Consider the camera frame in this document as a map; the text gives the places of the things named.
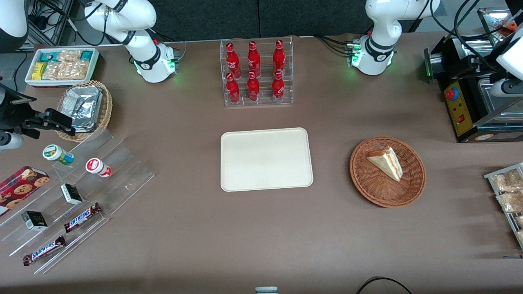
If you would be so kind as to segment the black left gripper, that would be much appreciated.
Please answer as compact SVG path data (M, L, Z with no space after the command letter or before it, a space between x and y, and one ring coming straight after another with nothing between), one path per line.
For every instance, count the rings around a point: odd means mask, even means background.
M465 56L449 66L449 78L460 80L463 78L480 78L497 74L495 58L491 56Z

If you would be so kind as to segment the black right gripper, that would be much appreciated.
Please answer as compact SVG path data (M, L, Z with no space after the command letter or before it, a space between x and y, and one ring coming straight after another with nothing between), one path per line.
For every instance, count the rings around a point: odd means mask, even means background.
M25 135L32 139L38 139L40 132L32 130L32 127L25 126L26 121L34 118L39 112L32 109L31 102L37 99L13 89L4 84L1 86L1 105L0 105L0 129L4 132ZM54 130L64 133L67 136L75 136L76 129L73 128L72 118L64 115L56 109L47 108L40 114L44 124L42 130Z

